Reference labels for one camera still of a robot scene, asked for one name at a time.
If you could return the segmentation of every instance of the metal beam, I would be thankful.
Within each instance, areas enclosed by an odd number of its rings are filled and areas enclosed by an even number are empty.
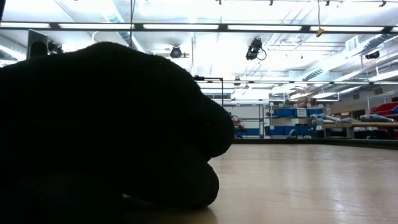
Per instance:
[[[52,30],[52,31],[130,31],[128,23],[64,23],[13,22],[4,21],[0,29],[9,30]],[[232,32],[232,33],[287,33],[316,34],[318,25],[292,24],[176,24],[176,23],[133,23],[134,32]],[[398,26],[348,26],[321,25],[325,34],[398,34]]]

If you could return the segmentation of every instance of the black fabric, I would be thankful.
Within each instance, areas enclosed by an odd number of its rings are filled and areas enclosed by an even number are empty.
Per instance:
[[[60,203],[71,191],[62,188],[68,174],[81,182],[72,191],[97,187],[93,195],[110,204],[124,193],[158,207],[205,207],[218,191],[207,162],[234,135],[229,114],[188,72],[112,43],[0,69],[0,105],[2,193],[30,187],[35,195],[43,189],[30,183],[47,179]],[[26,198],[28,207],[38,203]]]

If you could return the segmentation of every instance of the wooden floor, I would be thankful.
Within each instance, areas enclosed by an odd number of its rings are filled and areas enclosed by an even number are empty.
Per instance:
[[[216,202],[193,213],[131,213],[132,223],[398,223],[398,151],[233,145],[213,159]]]

